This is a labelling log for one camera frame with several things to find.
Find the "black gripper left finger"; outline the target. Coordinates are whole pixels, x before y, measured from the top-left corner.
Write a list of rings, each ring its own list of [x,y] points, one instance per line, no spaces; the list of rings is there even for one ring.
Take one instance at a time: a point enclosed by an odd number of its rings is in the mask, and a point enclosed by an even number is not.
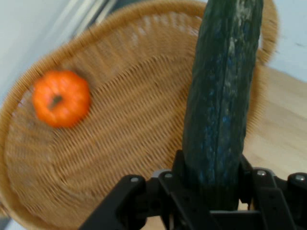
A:
[[[209,210],[180,180],[184,169],[179,150],[170,171],[148,181],[139,175],[122,177],[80,229],[140,230],[149,217],[159,216],[167,230],[210,230]]]

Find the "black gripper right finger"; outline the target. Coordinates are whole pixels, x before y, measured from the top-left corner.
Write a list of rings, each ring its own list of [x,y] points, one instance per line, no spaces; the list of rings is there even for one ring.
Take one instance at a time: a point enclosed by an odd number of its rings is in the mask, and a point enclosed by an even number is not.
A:
[[[296,172],[286,180],[272,170],[252,167],[245,156],[239,166],[239,199],[260,212],[265,230],[307,228],[307,174]]]

